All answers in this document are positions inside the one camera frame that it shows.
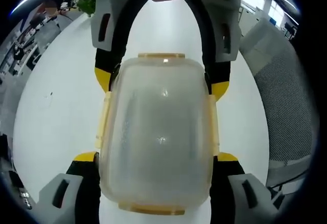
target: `translucent plastic lid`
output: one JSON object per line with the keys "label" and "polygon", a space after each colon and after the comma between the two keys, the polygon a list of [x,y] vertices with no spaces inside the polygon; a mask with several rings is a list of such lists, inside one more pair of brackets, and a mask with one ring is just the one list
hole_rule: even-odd
{"label": "translucent plastic lid", "polygon": [[116,77],[100,154],[101,190],[117,203],[200,205],[213,152],[204,69],[184,58],[135,58]]}

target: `yellow plastic part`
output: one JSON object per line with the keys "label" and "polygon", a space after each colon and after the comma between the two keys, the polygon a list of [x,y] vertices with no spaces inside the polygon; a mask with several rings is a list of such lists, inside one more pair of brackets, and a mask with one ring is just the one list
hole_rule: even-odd
{"label": "yellow plastic part", "polygon": [[237,161],[238,159],[232,154],[220,152],[218,154],[218,161]]}
{"label": "yellow plastic part", "polygon": [[104,130],[105,130],[106,123],[108,120],[107,118],[108,118],[109,108],[110,108],[110,97],[111,97],[111,92],[106,92],[106,96],[105,96],[104,102],[103,102],[98,132],[97,132],[97,136],[96,136],[96,148],[98,148],[98,149],[100,149],[102,147],[102,143],[103,143]]}
{"label": "yellow plastic part", "polygon": [[178,206],[154,206],[119,203],[118,207],[122,210],[151,215],[183,215],[185,213],[185,210]]}
{"label": "yellow plastic part", "polygon": [[97,80],[100,86],[102,87],[103,91],[108,92],[111,73],[105,72],[104,70],[96,67],[95,67],[95,73],[96,73]]}
{"label": "yellow plastic part", "polygon": [[183,58],[185,54],[180,53],[139,53],[138,58]]}
{"label": "yellow plastic part", "polygon": [[216,97],[209,95],[209,107],[210,107],[210,126],[211,126],[211,142],[213,144],[213,155],[217,156],[219,153],[219,133],[218,133],[218,116],[216,107]]}
{"label": "yellow plastic part", "polygon": [[216,97],[216,101],[218,101],[224,93],[226,93],[229,86],[229,81],[214,83],[211,85],[211,93]]}
{"label": "yellow plastic part", "polygon": [[91,151],[91,152],[86,152],[86,153],[79,154],[74,158],[74,161],[93,162],[94,155],[96,153],[97,153],[96,151]]}

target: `black cable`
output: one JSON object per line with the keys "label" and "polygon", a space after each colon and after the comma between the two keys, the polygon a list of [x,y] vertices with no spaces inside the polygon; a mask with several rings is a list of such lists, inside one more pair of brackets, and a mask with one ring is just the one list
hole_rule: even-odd
{"label": "black cable", "polygon": [[304,175],[306,172],[307,172],[307,169],[306,169],[305,171],[303,171],[301,174],[298,174],[297,176],[295,176],[295,177],[293,177],[293,178],[290,178],[290,179],[287,180],[287,181],[284,181],[284,182],[279,183],[279,184],[277,184],[277,185],[275,185],[275,186],[272,186],[272,187],[268,187],[268,189],[273,189],[273,188],[276,188],[276,187],[282,186],[282,185],[284,185],[284,184],[286,184],[286,183],[288,183],[288,182],[292,182],[292,181],[294,181],[295,179],[299,178],[300,176]]}

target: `green leaves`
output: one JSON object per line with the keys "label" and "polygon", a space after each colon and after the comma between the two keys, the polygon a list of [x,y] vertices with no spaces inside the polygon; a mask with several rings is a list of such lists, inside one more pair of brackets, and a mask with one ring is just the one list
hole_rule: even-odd
{"label": "green leaves", "polygon": [[87,13],[91,17],[96,11],[96,0],[78,0],[77,6],[80,11]]}

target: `desk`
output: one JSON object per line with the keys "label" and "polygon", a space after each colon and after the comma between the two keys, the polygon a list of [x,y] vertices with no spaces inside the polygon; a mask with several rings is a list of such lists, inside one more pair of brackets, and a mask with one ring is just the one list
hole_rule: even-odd
{"label": "desk", "polygon": [[[179,52],[201,62],[201,38],[184,0],[149,1],[133,23],[123,60],[139,52]],[[95,74],[96,50],[90,19],[82,15],[48,47],[19,102],[13,155],[19,176],[35,201],[79,153],[95,149],[104,93]],[[221,149],[240,159],[246,172],[265,183],[268,128],[260,94],[242,55],[231,65],[230,88],[217,104]],[[184,216],[167,217],[119,210],[101,197],[102,223],[209,223],[210,202]]]}

